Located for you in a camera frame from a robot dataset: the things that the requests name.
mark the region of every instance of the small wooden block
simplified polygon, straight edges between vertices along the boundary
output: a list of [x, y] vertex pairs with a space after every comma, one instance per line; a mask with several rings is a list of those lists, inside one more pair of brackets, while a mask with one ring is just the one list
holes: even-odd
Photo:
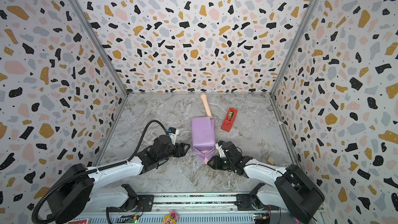
[[273, 165], [274, 162], [275, 162], [275, 160], [274, 160], [273, 158], [268, 158], [267, 162], [268, 162], [270, 165]]

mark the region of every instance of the red tape dispenser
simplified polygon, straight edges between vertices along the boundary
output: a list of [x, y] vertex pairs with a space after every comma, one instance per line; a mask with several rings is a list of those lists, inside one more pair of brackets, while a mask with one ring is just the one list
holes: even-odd
[[232, 128], [232, 124], [235, 121], [236, 114], [238, 111], [233, 108], [229, 108], [227, 115], [225, 116], [224, 123], [221, 126], [221, 129], [229, 132]]

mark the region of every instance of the metal frame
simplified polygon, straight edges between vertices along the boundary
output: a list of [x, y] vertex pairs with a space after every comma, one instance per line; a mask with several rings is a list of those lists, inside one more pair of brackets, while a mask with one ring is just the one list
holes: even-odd
[[99, 150], [99, 153], [97, 154], [97, 158], [96, 160], [93, 162], [92, 166], [99, 166], [101, 163], [101, 159], [105, 153], [106, 148], [108, 147], [109, 142], [111, 141], [111, 137], [113, 135], [113, 132], [116, 129], [117, 123], [119, 122], [119, 119], [122, 115], [122, 112], [124, 110], [124, 107], [126, 106], [127, 101], [129, 100], [129, 96], [126, 95], [123, 102], [122, 102], [122, 106], [120, 106], [120, 110], [119, 112], [117, 112], [116, 116], [115, 116], [115, 120], [113, 121], [113, 125], [111, 127], [111, 129], [109, 130], [108, 136], [105, 139], [104, 144], [102, 145], [101, 149]]
[[102, 145], [101, 149], [99, 150], [99, 153], [97, 154], [97, 158], [93, 162], [93, 166], [97, 166], [100, 164], [102, 156], [105, 153], [105, 150], [108, 146], [109, 141], [111, 140], [111, 137], [116, 128], [117, 122], [119, 121], [119, 118], [120, 118], [120, 116], [123, 112], [123, 109], [127, 103], [129, 93], [126, 90], [126, 88], [124, 87], [124, 84], [123, 84], [122, 80], [120, 79], [120, 77], [118, 76], [117, 72], [115, 71], [115, 68], [113, 67], [112, 62], [108, 59], [107, 53], [105, 52], [99, 39], [97, 38], [97, 35], [94, 33], [94, 31], [90, 25], [90, 22], [88, 22], [87, 18], [85, 17], [84, 12], [83, 12], [82, 8], [80, 7], [80, 4], [77, 2], [77, 0], [67, 0], [67, 1], [68, 1], [69, 6], [72, 8], [73, 12], [75, 13], [77, 19], [82, 24], [84, 31], [88, 35], [89, 39], [92, 41], [95, 49], [97, 49], [97, 51], [99, 52], [99, 55], [102, 57], [102, 60], [105, 63], [107, 70], [109, 71], [109, 73], [110, 73], [111, 77], [113, 78], [113, 80], [115, 81], [116, 85], [119, 87], [119, 92], [122, 93], [123, 98], [124, 98], [123, 102], [122, 102], [122, 106], [116, 114], [115, 120], [113, 121], [113, 125], [112, 125], [111, 129], [109, 130], [109, 133], [105, 139], [105, 142]]
[[304, 167], [301, 165], [301, 163], [299, 162], [295, 149], [290, 141], [290, 137], [289, 137], [289, 132], [285, 126], [285, 124], [283, 123], [283, 119], [281, 117], [281, 115], [279, 114], [278, 111], [278, 102], [276, 102], [274, 96], [276, 95], [276, 91], [278, 90], [278, 86], [281, 83], [282, 79], [283, 79], [283, 75], [285, 74], [286, 70], [288, 69], [288, 66], [290, 64], [290, 62], [293, 59], [293, 54], [296, 52], [297, 47], [299, 46], [299, 43], [301, 41], [302, 36], [304, 35], [304, 32], [306, 30], [306, 27], [308, 26], [308, 23], [311, 20], [311, 16], [314, 14], [314, 11], [318, 5], [319, 0], [311, 0], [309, 5], [308, 5], [308, 9], [304, 15], [303, 20], [301, 21], [301, 24], [296, 32], [296, 35], [293, 39], [293, 43], [292, 46], [290, 47], [289, 51], [287, 52], [286, 55], [286, 59], [284, 60], [281, 69], [277, 75], [277, 78], [275, 80], [274, 85], [272, 86], [271, 89], [271, 104], [272, 104], [272, 108], [274, 109], [275, 112], [275, 116], [279, 122], [279, 128], [281, 128], [281, 132], [282, 132], [282, 136], [283, 139], [285, 140], [286, 143], [286, 147], [287, 150], [289, 151], [289, 155], [290, 158], [293, 162], [293, 164], [297, 165], [298, 167], [300, 167], [302, 170], [304, 170]]
[[107, 53], [102, 47], [100, 40], [97, 38], [97, 35], [94, 33], [90, 22], [85, 17], [79, 2], [77, 0], [67, 0], [67, 1], [69, 3], [69, 6], [72, 8], [73, 12], [75, 13], [77, 19], [82, 24], [82, 27], [85, 30], [86, 34], [88, 35], [89, 39], [92, 41], [94, 47], [99, 52], [99, 55], [102, 57], [103, 62], [105, 63], [112, 78], [115, 80], [116, 85], [119, 87], [120, 92], [122, 92], [124, 97], [127, 96], [128, 95], [127, 89], [124, 87], [122, 80], [115, 71], [112, 62], [108, 59]]
[[278, 85], [279, 83], [282, 81], [283, 78], [283, 74], [285, 73], [285, 71], [288, 68], [288, 65], [290, 64], [292, 58], [293, 58], [293, 54], [296, 52], [297, 47], [299, 46], [301, 37], [304, 35], [305, 29], [308, 25], [308, 23], [311, 20], [311, 16], [314, 13], [316, 6], [318, 5], [318, 1], [319, 0], [311, 0], [309, 5], [308, 5], [308, 9], [305, 12], [304, 18], [302, 19], [300, 26], [298, 27], [298, 30], [296, 32], [295, 37], [293, 38], [293, 43], [292, 46], [290, 46], [289, 51], [287, 52], [286, 55], [286, 59], [283, 61], [281, 69], [276, 77], [275, 83], [272, 86], [271, 89], [271, 96], [275, 95]]
[[[99, 52], [100, 56], [103, 57], [103, 61], [107, 66], [107, 69], [113, 79], [115, 80], [115, 83], [119, 87], [120, 91], [122, 92], [124, 96], [124, 102], [121, 106], [121, 109], [116, 115], [116, 119], [113, 123], [113, 126], [111, 127], [111, 130], [109, 132], [109, 135], [106, 138], [105, 143], [103, 144], [103, 147], [101, 149], [101, 152], [98, 154], [97, 159], [94, 162], [94, 166], [98, 166], [99, 163], [101, 162], [101, 158], [103, 157], [103, 154], [105, 152], [105, 149], [110, 141], [110, 138], [112, 137], [113, 131], [115, 127], [117, 126], [117, 123], [120, 119], [121, 113], [127, 103], [128, 100], [128, 94], [129, 92], [126, 90], [124, 87], [120, 77], [118, 76], [117, 72], [114, 70], [114, 67], [111, 63], [111, 61], [107, 58], [107, 53], [102, 47], [99, 39], [95, 35], [94, 31], [91, 28], [90, 23], [86, 19], [84, 12], [82, 8], [80, 7], [80, 4], [77, 2], [77, 0], [67, 0], [69, 5], [71, 6], [72, 10], [75, 12], [76, 17], [82, 24], [83, 29], [86, 31], [87, 35], [89, 36], [90, 40], [93, 42], [93, 45]], [[301, 40], [301, 37], [303, 36], [305, 32], [305, 28], [307, 27], [311, 16], [313, 12], [316, 9], [316, 6], [318, 5], [319, 0], [311, 0], [309, 3], [308, 9], [304, 15], [304, 18], [302, 22], [300, 23], [300, 26], [296, 32], [296, 35], [294, 37], [294, 41], [292, 43], [292, 46], [290, 47], [286, 59], [283, 62], [280, 72], [278, 73], [278, 76], [275, 80], [275, 83], [269, 92], [271, 95], [271, 104], [274, 109], [276, 118], [279, 122], [282, 122], [281, 115], [277, 111], [277, 102], [275, 99], [272, 97], [275, 95], [275, 92], [277, 91], [278, 85], [280, 84], [283, 74], [286, 72], [288, 65], [290, 64], [292, 60], [292, 56], [294, 52], [296, 51], [296, 48]], [[133, 92], [139, 93], [139, 94], [157, 94], [158, 92]], [[174, 94], [180, 94], [184, 93], [186, 94], [187, 92], [175, 92]], [[207, 92], [209, 94], [217, 94], [218, 92]], [[230, 92], [230, 94], [241, 94], [247, 92]], [[264, 94], [264, 92], [253, 92], [252, 94]], [[289, 150], [289, 154], [291, 156], [292, 162], [297, 165], [301, 166], [301, 164], [297, 160], [297, 156], [295, 155], [294, 152], [294, 147], [292, 146], [290, 140], [289, 140], [289, 134], [286, 129], [286, 126], [284, 124], [280, 124], [279, 127], [281, 128], [281, 132], [283, 135], [283, 138], [286, 142], [286, 146]], [[216, 221], [220, 219], [215, 219], [214, 221], [212, 220], [211, 222], [207, 223], [243, 223], [241, 219], [239, 222], [233, 222], [233, 218], [249, 218], [255, 213], [261, 213], [263, 211], [238, 211], [237, 206], [233, 203], [236, 201], [236, 194], [247, 194], [248, 192], [223, 192], [223, 193], [211, 193], [211, 192], [199, 192], [199, 193], [154, 193], [155, 198], [153, 202], [153, 209], [156, 211], [156, 213], [153, 212], [147, 212], [143, 213], [143, 217], [138, 221], [139, 223], [143, 222], [148, 222], [148, 223], [153, 223], [154, 218], [156, 220], [159, 220], [159, 223], [162, 223], [163, 217], [168, 214], [168, 211], [173, 208], [174, 210], [177, 210], [182, 218], [180, 220], [180, 223], [195, 223], [192, 219], [189, 219], [188, 222], [185, 221], [185, 218], [196, 218], [197, 217], [197, 223], [202, 223], [203, 219], [199, 219], [200, 217], [202, 218], [207, 218], [207, 217], [222, 217], [222, 216], [228, 216], [231, 218], [231, 220], [228, 219], [228, 221]], [[104, 216], [104, 209], [99, 209], [95, 211], [90, 211], [90, 212], [85, 212], [84, 214], [80, 215], [79, 218], [95, 218], [95, 221], [92, 223], [106, 223], [106, 218]], [[286, 209], [281, 209], [282, 213], [288, 213], [288, 210]], [[126, 213], [111, 213], [111, 219], [112, 222], [115, 221], [115, 217], [121, 217]], [[328, 219], [325, 217], [325, 213], [323, 208], [320, 208], [320, 210], [316, 213], [315, 218], [318, 220], [319, 223], [321, 224], [326, 224], [329, 223]], [[246, 223], [253, 223], [253, 219], [251, 220], [247, 219], [248, 221]]]
[[[151, 212], [143, 212], [137, 223], [162, 223], [164, 216], [169, 214], [170, 209], [176, 211], [180, 216], [177, 223], [209, 223], [209, 224], [246, 224], [254, 223], [253, 215], [264, 213], [264, 211], [238, 211], [233, 203], [237, 194], [248, 194], [249, 192], [196, 192], [196, 193], [153, 193], [154, 200]], [[279, 210], [271, 211], [278, 219]], [[123, 215], [131, 215], [134, 212], [111, 212], [109, 213], [112, 223], [122, 222], [126, 218]], [[320, 208], [315, 214], [311, 224], [329, 224], [325, 211]], [[105, 209], [85, 211], [76, 219], [91, 218], [93, 224], [106, 224]], [[281, 208], [281, 219], [290, 218], [290, 212]]]

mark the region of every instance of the black cable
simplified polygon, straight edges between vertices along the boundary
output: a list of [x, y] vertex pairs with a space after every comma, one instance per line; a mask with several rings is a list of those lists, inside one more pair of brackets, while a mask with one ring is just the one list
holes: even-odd
[[139, 217], [141, 217], [144, 214], [144, 204], [142, 202], [140, 202], [142, 204], [142, 213], [140, 214]]
[[281, 223], [281, 207], [279, 207], [279, 221], [278, 224]]
[[241, 149], [241, 148], [239, 148], [239, 147], [236, 147], [236, 148], [240, 149], [240, 154], [242, 155], [242, 154], [243, 154], [243, 151], [242, 151], [242, 149]]
[[109, 208], [106, 208], [106, 220], [108, 221], [109, 224], [112, 224], [111, 218], [109, 217]]
[[[164, 132], [166, 133], [166, 135], [168, 135], [167, 130], [166, 130], [166, 128], [162, 125], [162, 123], [160, 123], [160, 122], [157, 121], [157, 120], [151, 120], [151, 121], [149, 121], [149, 122], [147, 123], [147, 125], [146, 125], [144, 131], [142, 132], [141, 138], [140, 138], [140, 140], [139, 140], [139, 142], [138, 142], [138, 144], [137, 144], [137, 147], [135, 148], [135, 151], [134, 151], [133, 154], [127, 159], [128, 162], [130, 162], [130, 161], [132, 160], [132, 158], [135, 156], [135, 154], [138, 152], [138, 149], [140, 148], [140, 145], [141, 145], [141, 143], [142, 143], [142, 140], [144, 139], [145, 132], [147, 131], [149, 125], [150, 125], [151, 123], [153, 123], [153, 122], [158, 123], [158, 124], [163, 128], [163, 130], [164, 130]], [[126, 164], [127, 161], [120, 161], [120, 162], [117, 162], [117, 163], [113, 163], [113, 164], [109, 164], [109, 165], [106, 165], [106, 166], [103, 166], [103, 167], [99, 167], [99, 168], [97, 168], [97, 169], [91, 169], [91, 170], [86, 170], [86, 171], [84, 171], [84, 172], [80, 172], [80, 173], [78, 173], [78, 174], [75, 174], [75, 175], [73, 175], [73, 176], [71, 176], [71, 177], [65, 179], [64, 181], [60, 182], [59, 184], [53, 186], [53, 187], [52, 187], [52, 188], [39, 200], [39, 202], [36, 204], [35, 208], [33, 209], [33, 211], [32, 211], [32, 222], [33, 222], [34, 224], [47, 224], [47, 223], [53, 222], [53, 221], [55, 220], [54, 217], [52, 217], [52, 218], [50, 218], [50, 219], [46, 219], [46, 220], [40, 220], [40, 219], [39, 219], [39, 210], [40, 210], [40, 208], [42, 207], [42, 205], [44, 204], [44, 202], [47, 201], [48, 197], [49, 197], [50, 195], [52, 195], [52, 193], [53, 193], [54, 191], [58, 190], [59, 188], [63, 187], [65, 184], [70, 183], [70, 182], [72, 182], [72, 181], [74, 181], [74, 180], [76, 180], [76, 179], [78, 179], [78, 178], [80, 178], [80, 177], [83, 177], [83, 176], [88, 175], [88, 174], [91, 174], [91, 173], [95, 173], [95, 172], [97, 172], [97, 171], [103, 171], [103, 170], [105, 170], [105, 169], [110, 169], [110, 168], [113, 168], [113, 167], [116, 167], [116, 166], [119, 166], [119, 165]]]
[[276, 172], [279, 172], [279, 173], [281, 173], [281, 175], [283, 175], [283, 173], [280, 172], [279, 170], [276, 170], [276, 169], [274, 169], [274, 168], [271, 168], [271, 167], [268, 167], [268, 166], [265, 166], [265, 165], [262, 165], [262, 164], [251, 163], [251, 164], [246, 164], [245, 166], [249, 166], [249, 165], [260, 165], [260, 166], [266, 167], [266, 168], [268, 168], [268, 169], [272, 169], [272, 170], [274, 170], [274, 171], [276, 171]]

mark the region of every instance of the wooden handle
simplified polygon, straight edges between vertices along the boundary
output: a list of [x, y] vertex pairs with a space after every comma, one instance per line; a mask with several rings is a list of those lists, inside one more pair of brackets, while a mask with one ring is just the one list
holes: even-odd
[[210, 111], [209, 103], [207, 102], [207, 95], [205, 93], [201, 93], [200, 98], [203, 101], [203, 106], [205, 107], [207, 116], [211, 118], [211, 111]]

